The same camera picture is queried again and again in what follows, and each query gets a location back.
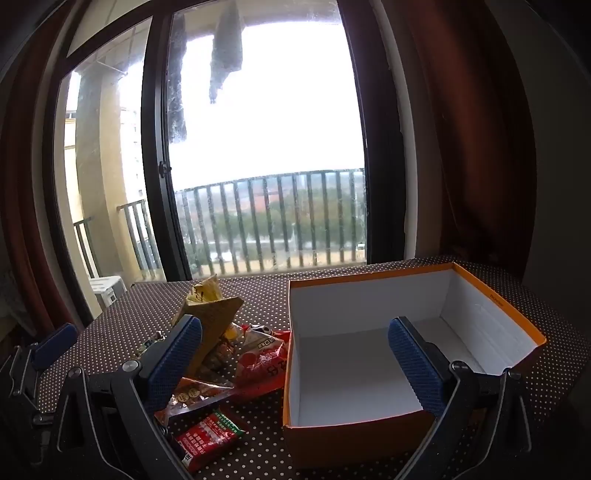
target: polka dot tablecloth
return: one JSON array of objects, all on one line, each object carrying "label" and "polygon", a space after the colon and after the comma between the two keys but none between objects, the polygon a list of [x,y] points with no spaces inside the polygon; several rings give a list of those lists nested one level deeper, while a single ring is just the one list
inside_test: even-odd
[{"label": "polka dot tablecloth", "polygon": [[[378,265],[221,278],[220,286],[225,296],[240,296],[245,301],[236,315],[237,323],[263,323],[285,329],[289,327],[287,289],[290,280],[397,270],[452,260],[450,257],[434,257]],[[495,267],[458,263],[511,302],[548,340],[525,379],[535,431],[574,386],[589,359],[591,345],[568,321],[509,274]],[[139,283],[127,291],[80,335],[77,344],[44,373],[39,394],[41,411],[55,409],[63,379],[71,367],[79,365],[88,374],[116,370],[154,331],[168,332],[169,321],[182,305],[192,283]],[[195,474],[197,479],[392,479],[409,457],[406,454],[341,468],[296,471],[282,436],[282,391],[241,406],[228,404],[227,407],[245,422],[248,433],[237,447]],[[178,433],[185,431],[206,413],[197,411],[195,415],[182,416],[171,424],[171,428]],[[460,471],[463,455],[474,434],[473,429],[465,430],[462,445],[450,463],[446,477],[451,478]]]}]

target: window frame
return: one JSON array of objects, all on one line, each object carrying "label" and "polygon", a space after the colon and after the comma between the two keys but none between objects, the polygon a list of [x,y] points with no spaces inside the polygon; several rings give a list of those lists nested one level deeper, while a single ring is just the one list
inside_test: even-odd
[{"label": "window frame", "polygon": [[[173,15],[211,0],[148,0],[117,18],[70,55],[72,39],[92,0],[81,0],[50,78],[43,125],[43,181],[56,257],[85,325],[92,321],[74,273],[61,224],[54,181],[54,128],[61,81],[112,39],[152,18],[141,93],[141,146],[152,228],[167,281],[191,280],[168,159],[166,68]],[[406,175],[398,100],[378,20],[369,0],[337,0],[353,65],[365,152],[366,259],[401,260],[405,246]]]}]

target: metal railing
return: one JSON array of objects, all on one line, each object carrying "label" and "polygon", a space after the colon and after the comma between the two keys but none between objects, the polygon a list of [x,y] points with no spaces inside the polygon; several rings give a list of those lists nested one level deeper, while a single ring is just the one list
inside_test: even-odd
[{"label": "metal railing", "polygon": [[117,211],[124,211],[127,230],[134,247],[135,259],[144,280],[147,279],[147,272],[155,280],[158,275],[156,270],[162,269],[160,255],[156,248],[156,241],[152,226],[148,217],[146,199],[119,205]]},{"label": "metal railing", "polygon": [[361,168],[253,177],[175,192],[194,277],[362,260],[364,185]]},{"label": "metal railing", "polygon": [[92,237],[88,229],[88,223],[92,220],[92,217],[86,217],[78,222],[74,223],[74,230],[78,237],[78,246],[80,253],[84,259],[84,264],[88,271],[90,278],[100,277],[100,267],[96,261],[95,248],[92,245]]}]

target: brown paper bag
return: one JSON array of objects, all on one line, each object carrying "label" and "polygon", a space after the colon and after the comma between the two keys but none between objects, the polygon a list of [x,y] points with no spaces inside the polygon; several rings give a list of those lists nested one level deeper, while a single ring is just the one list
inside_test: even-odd
[{"label": "brown paper bag", "polygon": [[217,286],[217,278],[211,277],[204,280],[200,285],[191,289],[185,298],[180,310],[172,319],[173,326],[183,315],[193,315],[201,320],[203,329],[201,345],[195,351],[189,367],[185,371],[185,377],[195,377],[197,370],[205,356],[215,347],[226,331],[238,309],[242,306],[244,300],[240,297],[222,298],[222,294]]}]

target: sky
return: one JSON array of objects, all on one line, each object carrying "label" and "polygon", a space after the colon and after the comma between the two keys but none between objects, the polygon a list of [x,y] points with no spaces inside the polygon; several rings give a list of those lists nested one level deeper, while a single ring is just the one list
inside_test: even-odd
[{"label": "sky", "polygon": [[[209,102],[212,42],[212,35],[188,42],[183,58],[187,139],[169,145],[175,190],[270,174],[363,167],[359,107],[342,25],[246,27],[242,70],[229,75],[215,104]],[[75,76],[68,110],[76,109],[80,77]],[[141,83],[142,66],[133,65],[119,81],[122,106],[139,111]]]}]

